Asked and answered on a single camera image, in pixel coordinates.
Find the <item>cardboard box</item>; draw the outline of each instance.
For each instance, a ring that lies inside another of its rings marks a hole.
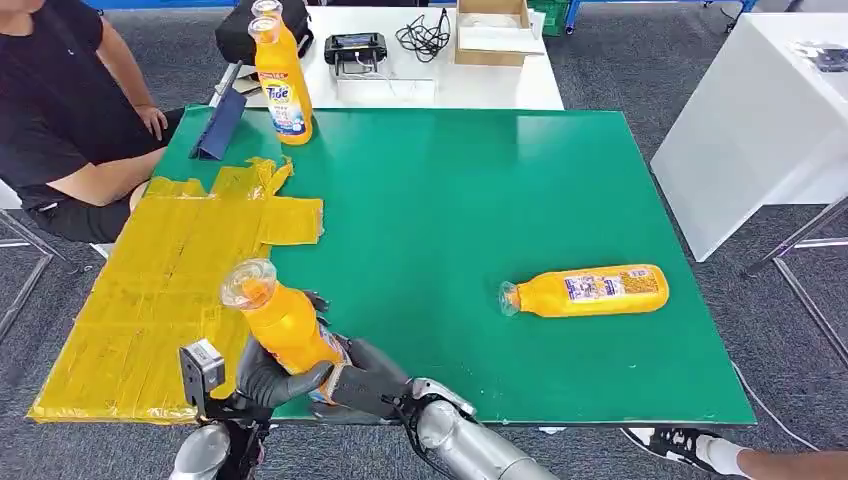
[[[455,35],[458,64],[520,67],[527,55],[545,53],[526,0],[459,0]]]

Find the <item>orange bottle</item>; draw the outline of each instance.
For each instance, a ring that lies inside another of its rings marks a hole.
[[[668,301],[668,281],[654,265],[548,272],[526,283],[501,284],[501,310],[542,317],[651,312]]]
[[[323,360],[351,363],[339,341],[318,323],[306,294],[280,284],[277,269],[264,258],[237,265],[221,285],[221,301],[242,311],[256,341],[292,375]],[[326,383],[310,396],[333,403],[325,387]]]
[[[312,138],[312,100],[303,78],[297,42],[282,21],[282,7],[268,9],[256,2],[248,31],[256,40],[256,70],[268,100],[277,137],[286,145],[303,145]]]

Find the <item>sneaker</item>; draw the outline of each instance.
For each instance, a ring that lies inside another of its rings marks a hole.
[[[622,428],[621,431],[652,455],[718,473],[706,454],[710,441],[721,438],[714,433],[696,428]]]

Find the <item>man's hand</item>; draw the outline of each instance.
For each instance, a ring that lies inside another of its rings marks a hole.
[[[137,105],[135,112],[141,117],[144,126],[151,135],[156,137],[156,140],[162,141],[162,131],[168,129],[168,119],[161,110],[153,105]]]

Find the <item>clear bottle cap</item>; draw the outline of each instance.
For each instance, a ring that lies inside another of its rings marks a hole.
[[[283,18],[283,4],[277,0],[256,0],[250,11],[254,17]]]
[[[221,284],[221,302],[239,310],[259,308],[274,295],[277,269],[264,258],[246,260],[233,268]]]
[[[521,310],[521,297],[518,296],[518,287],[509,282],[501,284],[498,300],[501,303],[501,312],[508,317]]]
[[[281,25],[278,18],[257,17],[250,22],[247,31],[256,43],[276,43],[280,38]]]

